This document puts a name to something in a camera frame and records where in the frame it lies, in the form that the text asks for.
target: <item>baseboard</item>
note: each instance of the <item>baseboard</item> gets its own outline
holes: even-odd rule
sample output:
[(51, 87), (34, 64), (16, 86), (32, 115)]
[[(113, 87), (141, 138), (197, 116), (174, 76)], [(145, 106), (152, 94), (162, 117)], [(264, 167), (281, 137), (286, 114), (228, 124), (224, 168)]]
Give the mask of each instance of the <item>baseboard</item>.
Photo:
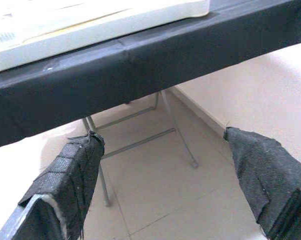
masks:
[(176, 97), (178, 97), (187, 107), (189, 107), (199, 118), (201, 118), (211, 129), (213, 129), (220, 137), (223, 137), (226, 125), (222, 124), (217, 118), (210, 114), (207, 110), (196, 103), (181, 87), (173, 86), (169, 89)]

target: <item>tiled floor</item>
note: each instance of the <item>tiled floor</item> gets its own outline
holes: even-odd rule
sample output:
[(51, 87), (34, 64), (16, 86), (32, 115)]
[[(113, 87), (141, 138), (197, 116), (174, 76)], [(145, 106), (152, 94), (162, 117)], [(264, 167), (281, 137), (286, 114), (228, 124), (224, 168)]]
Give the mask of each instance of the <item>tiled floor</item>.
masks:
[[(98, 179), (85, 220), (85, 239), (265, 239), (239, 188), (227, 144), (176, 97), (168, 94), (168, 98), (199, 168), (191, 167), (175, 132), (103, 160), (112, 206), (104, 206)], [(96, 125), (102, 125), (148, 107), (153, 99), (154, 96), (148, 96), (95, 114), (93, 120)], [(170, 127), (160, 101), (155, 111), (99, 133), (105, 138), (106, 152), (110, 152)], [(0, 215), (0, 227), (38, 169), (42, 171), (49, 165), (67, 141), (66, 137), (84, 133), (82, 122), (76, 121), (0, 148), (0, 179), (11, 176), (12, 181), (0, 183), (0, 195), (7, 197), (7, 191), (12, 189), (14, 193), (6, 202), (0, 201), (0, 208), (8, 206)]]

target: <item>metal frame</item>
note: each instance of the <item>metal frame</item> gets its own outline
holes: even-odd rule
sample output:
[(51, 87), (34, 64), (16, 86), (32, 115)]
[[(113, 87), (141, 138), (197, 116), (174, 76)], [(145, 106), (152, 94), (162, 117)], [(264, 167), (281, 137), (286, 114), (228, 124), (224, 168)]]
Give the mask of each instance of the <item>metal frame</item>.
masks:
[[(148, 143), (148, 142), (150, 142), (150, 141), (152, 141), (152, 140), (155, 140), (155, 139), (157, 139), (157, 138), (160, 138), (160, 137), (165, 136), (165, 135), (167, 135), (167, 134), (170, 134), (170, 133), (172, 133), (172, 132), (176, 132), (177, 135), (178, 135), (178, 137), (179, 137), (179, 139), (180, 139), (180, 141), (182, 142), (182, 144), (183, 144), (183, 146), (184, 146), (184, 151), (185, 151), (185, 153), (188, 155), (188, 159), (189, 159), (189, 161), (190, 161), (192, 167), (195, 169), (195, 168), (197, 168), (197, 167), (199, 166), (198, 162), (195, 160), (193, 154), (191, 153), (189, 147), (187, 146), (187, 144), (186, 144), (186, 142), (185, 142), (185, 140), (184, 140), (184, 138), (183, 138), (183, 135), (182, 135), (182, 133), (181, 133), (181, 130), (180, 130), (179, 127), (178, 127), (178, 124), (177, 124), (177, 122), (176, 122), (174, 113), (173, 113), (173, 111), (172, 111), (172, 109), (171, 109), (171, 107), (170, 107), (169, 101), (168, 101), (168, 99), (167, 99), (165, 90), (162, 90), (160, 93), (161, 93), (161, 96), (162, 96), (162, 98), (163, 98), (163, 102), (164, 102), (166, 111), (167, 111), (167, 113), (168, 113), (169, 119), (170, 119), (170, 121), (171, 121), (173, 127), (170, 128), (170, 129), (167, 129), (167, 130), (165, 130), (165, 131), (162, 131), (162, 132), (160, 132), (160, 133), (158, 133), (158, 134), (155, 134), (155, 135), (153, 135), (153, 136), (147, 137), (147, 138), (145, 138), (145, 139), (143, 139), (143, 140), (141, 140), (141, 141), (135, 142), (135, 143), (133, 143), (133, 144), (127, 145), (127, 146), (125, 146), (125, 147), (122, 147), (122, 148), (117, 149), (117, 150), (115, 150), (115, 151), (112, 151), (112, 152), (110, 152), (110, 153), (107, 153), (107, 154), (105, 154), (105, 155), (102, 157), (102, 159), (109, 158), (109, 157), (111, 157), (111, 156), (114, 156), (114, 155), (116, 155), (116, 154), (122, 153), (122, 152), (124, 152), (124, 151), (129, 150), (129, 149), (133, 149), (133, 148), (135, 148), (135, 147), (137, 147), (137, 146), (139, 146), (139, 145)], [(125, 121), (125, 120), (134, 118), (134, 117), (136, 117), (136, 116), (138, 116), (138, 115), (141, 115), (141, 114), (147, 113), (147, 112), (149, 112), (149, 111), (155, 110), (155, 109), (157, 108), (157, 106), (158, 106), (158, 103), (159, 103), (159, 92), (157, 92), (157, 93), (155, 94), (155, 104), (154, 104), (154, 106), (148, 107), (148, 108), (146, 108), (146, 109), (143, 109), (143, 110), (138, 111), (138, 112), (136, 112), (136, 113), (133, 113), (133, 114), (131, 114), (131, 115), (122, 117), (122, 118), (120, 118), (120, 119), (118, 119), (118, 120), (109, 122), (109, 123), (104, 124), (104, 125), (99, 126), (99, 127), (96, 127), (96, 125), (95, 125), (95, 123), (94, 123), (94, 121), (93, 121), (93, 119), (92, 119), (91, 116), (88, 116), (88, 117), (86, 117), (86, 118), (83, 118), (82, 121), (83, 121), (84, 126), (85, 126), (85, 128), (86, 128), (87, 131), (89, 131), (89, 130), (92, 129), (93, 131), (97, 132), (97, 131), (100, 130), (100, 129), (107, 128), (107, 127), (112, 126), (112, 125), (114, 125), (114, 124), (118, 124), (118, 123), (123, 122), (123, 121)], [(104, 199), (105, 199), (105, 202), (106, 202), (106, 206), (108, 207), (108, 206), (110, 206), (111, 204), (110, 204), (110, 200), (109, 200), (109, 197), (108, 197), (107, 188), (106, 188), (106, 183), (105, 183), (105, 179), (104, 179), (104, 175), (103, 175), (103, 170), (102, 170), (102, 167), (101, 167), (101, 166), (99, 167), (99, 174), (100, 174), (100, 180), (101, 180), (101, 183), (102, 183), (102, 188), (103, 188), (103, 193), (104, 193)]]

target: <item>table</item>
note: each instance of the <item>table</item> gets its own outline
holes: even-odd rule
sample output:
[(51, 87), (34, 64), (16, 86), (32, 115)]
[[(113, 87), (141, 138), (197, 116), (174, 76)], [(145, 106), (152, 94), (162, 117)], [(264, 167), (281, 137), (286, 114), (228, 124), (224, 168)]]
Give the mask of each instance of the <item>table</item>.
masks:
[(207, 16), (8, 69), (0, 147), (298, 43), (301, 0), (211, 0)]

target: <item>black fabric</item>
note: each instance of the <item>black fabric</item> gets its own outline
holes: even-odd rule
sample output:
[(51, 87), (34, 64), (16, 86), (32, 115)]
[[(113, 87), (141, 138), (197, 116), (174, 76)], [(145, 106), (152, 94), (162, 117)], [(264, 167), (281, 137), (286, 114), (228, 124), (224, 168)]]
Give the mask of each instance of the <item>black fabric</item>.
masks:
[(275, 224), (283, 227), (277, 221), (285, 219), (281, 213), (288, 202), (290, 206), (297, 204), (290, 201), (295, 199), (293, 193), (301, 189), (301, 163), (279, 142), (255, 132), (228, 127), (224, 138), (233, 153), (239, 185), (256, 222), (266, 235)]
[(207, 16), (0, 72), (0, 146), (298, 43), (301, 0), (211, 0)]
[(77, 240), (91, 204), (104, 140), (92, 131), (69, 139), (60, 154), (30, 186), (18, 203), (26, 206), (34, 194), (49, 194), (66, 220), (69, 240)]

